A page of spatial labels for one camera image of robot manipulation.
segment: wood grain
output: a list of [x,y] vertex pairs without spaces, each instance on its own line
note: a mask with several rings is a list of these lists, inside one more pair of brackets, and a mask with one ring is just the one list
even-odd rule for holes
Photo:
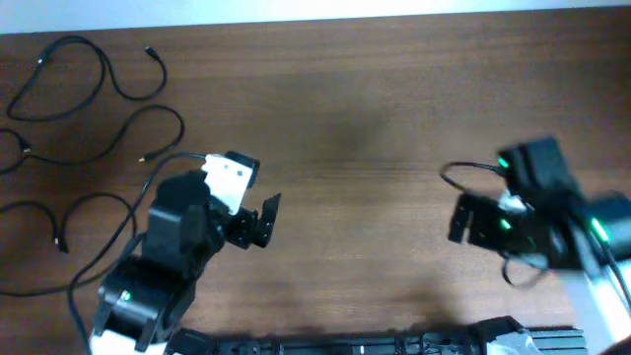
[[[554,134],[587,193],[631,193],[631,9],[420,16],[81,33],[109,55],[121,86],[159,83],[143,47],[156,48],[169,83],[153,103],[186,120],[178,147],[239,150],[262,162],[246,199],[283,200],[267,249],[226,247],[197,284],[183,325],[214,333],[332,333],[467,323],[512,315],[527,325],[574,322],[558,280],[516,291],[498,256],[447,241],[456,191],[436,171],[450,160],[491,162],[506,144]],[[0,36],[0,108],[62,34]],[[98,79],[87,48],[67,47],[21,112],[69,107]],[[109,79],[87,109],[50,124],[3,119],[46,156],[99,151],[142,104]],[[166,114],[147,115],[105,160],[61,169],[28,162],[0,177],[0,202],[36,198],[57,215],[77,197],[135,198],[152,169],[137,159],[173,136]],[[0,162],[16,147],[2,137]],[[196,168],[178,162],[165,173]],[[484,173],[458,178],[489,191]],[[151,196],[139,217],[146,226]],[[0,216],[0,286],[70,280],[124,216],[93,201],[72,219],[71,253],[59,255],[43,216]],[[116,251],[107,258],[112,260]],[[86,322],[97,286],[77,294]],[[0,299],[5,353],[78,353],[63,295]]]

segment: white wall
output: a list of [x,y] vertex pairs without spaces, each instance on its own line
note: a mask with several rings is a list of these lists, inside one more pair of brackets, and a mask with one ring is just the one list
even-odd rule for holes
[[0,0],[0,34],[631,5],[631,0]]

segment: brown wooden surface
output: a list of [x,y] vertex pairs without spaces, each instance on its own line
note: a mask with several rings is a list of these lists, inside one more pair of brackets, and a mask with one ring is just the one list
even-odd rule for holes
[[[528,325],[573,323],[554,277],[513,290],[500,277],[498,256],[447,241],[457,194],[436,171],[449,160],[491,162],[505,144],[552,133],[587,193],[631,193],[630,30],[631,10],[597,9],[82,35],[109,55],[121,86],[138,94],[158,83],[157,65],[142,50],[154,46],[170,77],[153,103],[186,119],[178,148],[259,158],[247,207],[283,193],[270,246],[226,246],[183,320],[202,331],[261,335],[427,328],[504,315]],[[2,111],[38,53],[60,36],[0,36]],[[77,103],[98,71],[88,48],[62,49],[20,111]],[[2,125],[23,133],[34,152],[80,158],[99,151],[142,105],[116,95],[107,79],[95,102],[71,118],[27,124],[4,117]],[[0,202],[36,198],[60,217],[88,192],[135,198],[153,166],[137,159],[175,128],[165,114],[147,115],[100,163],[27,162],[0,177]],[[2,138],[7,162],[16,147]],[[168,173],[195,167],[178,162]],[[484,173],[457,176],[501,188]],[[143,227],[152,195],[138,214]],[[37,212],[0,216],[0,286],[67,282],[123,215],[113,201],[85,205],[69,226],[69,255],[55,251]],[[97,286],[77,299],[89,322]],[[0,298],[0,343],[3,353],[80,349],[64,295]]]

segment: wooden table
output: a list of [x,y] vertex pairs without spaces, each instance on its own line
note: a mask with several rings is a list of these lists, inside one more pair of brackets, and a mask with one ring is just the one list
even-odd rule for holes
[[[554,134],[587,193],[631,193],[631,10],[591,9],[349,21],[197,26],[82,33],[110,57],[121,86],[159,82],[143,47],[155,47],[169,83],[154,104],[186,120],[180,150],[230,149],[260,159],[245,206],[283,193],[273,241],[226,246],[197,283],[183,325],[214,333],[332,333],[419,329],[512,315],[527,325],[574,322],[560,283],[530,291],[500,277],[501,259],[447,241],[457,192],[436,171],[450,160],[492,162],[506,144]],[[0,108],[31,75],[39,52],[62,34],[0,36]],[[98,78],[84,46],[55,53],[21,112],[45,113],[85,97]],[[101,150],[144,104],[109,79],[87,109],[56,122],[4,118],[34,152],[59,158]],[[167,142],[166,113],[141,117],[114,153],[81,168],[27,162],[0,177],[0,203],[33,198],[61,216],[76,198],[110,191],[133,199]],[[2,137],[0,158],[15,154]],[[199,166],[178,162],[163,174]],[[500,191],[481,172],[456,175]],[[142,205],[139,217],[146,227]],[[33,210],[2,215],[0,285],[65,283],[124,216],[95,200],[73,216],[71,252],[59,254]],[[106,257],[121,250],[118,242]],[[77,292],[84,319],[98,285]],[[78,353],[65,295],[0,299],[4,353]]]

